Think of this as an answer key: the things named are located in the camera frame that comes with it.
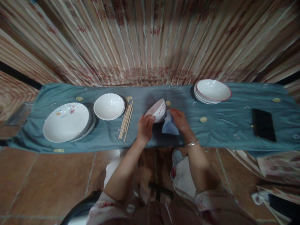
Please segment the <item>hand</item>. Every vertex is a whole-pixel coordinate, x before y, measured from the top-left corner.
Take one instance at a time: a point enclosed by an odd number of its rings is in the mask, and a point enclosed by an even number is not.
[[[152,137],[152,126],[155,122],[155,116],[147,115],[140,118],[137,124],[137,142],[145,147]]]
[[[181,133],[185,133],[191,130],[191,127],[183,112],[179,111],[178,109],[170,109],[170,113],[174,118],[176,127]]]

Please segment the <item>dish towel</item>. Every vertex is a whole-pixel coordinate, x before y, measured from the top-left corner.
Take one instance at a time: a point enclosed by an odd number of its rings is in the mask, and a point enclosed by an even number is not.
[[[166,111],[165,123],[162,126],[162,133],[179,135],[179,130],[175,125],[174,118],[171,115],[170,110]]]

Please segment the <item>stack of plates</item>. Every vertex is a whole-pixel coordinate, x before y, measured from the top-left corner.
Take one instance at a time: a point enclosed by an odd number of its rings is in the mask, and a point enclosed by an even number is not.
[[[55,109],[45,120],[44,137],[54,143],[78,141],[95,127],[96,116],[80,103],[68,103]]]
[[[231,97],[230,88],[216,80],[201,80],[195,84],[194,94],[198,101],[204,104],[218,104]]]

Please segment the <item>tiled floor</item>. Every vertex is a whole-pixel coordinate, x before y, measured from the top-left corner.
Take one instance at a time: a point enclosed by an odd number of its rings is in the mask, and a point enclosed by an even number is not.
[[[187,153],[184,148],[181,151],[184,155]],[[169,176],[171,153],[172,149],[143,151],[138,162],[137,181],[145,195],[151,193],[149,181],[173,189]],[[276,224],[267,208],[255,205],[250,196],[255,191],[255,185],[263,181],[241,165],[226,149],[207,148],[206,154],[222,182],[245,211],[264,225]],[[103,189],[106,166],[118,155],[118,150],[50,155],[2,148],[0,224],[59,223],[79,201],[92,191]]]

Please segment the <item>forearm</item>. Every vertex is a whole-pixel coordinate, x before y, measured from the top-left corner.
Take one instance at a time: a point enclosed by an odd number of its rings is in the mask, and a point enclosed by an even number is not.
[[[189,129],[183,133],[186,144],[194,142],[197,138],[194,132]],[[215,189],[220,183],[220,178],[214,167],[207,159],[200,144],[187,147],[190,171],[196,190],[202,192]]]
[[[124,200],[127,195],[138,159],[144,147],[144,145],[135,141],[109,179],[104,192],[116,201]]]

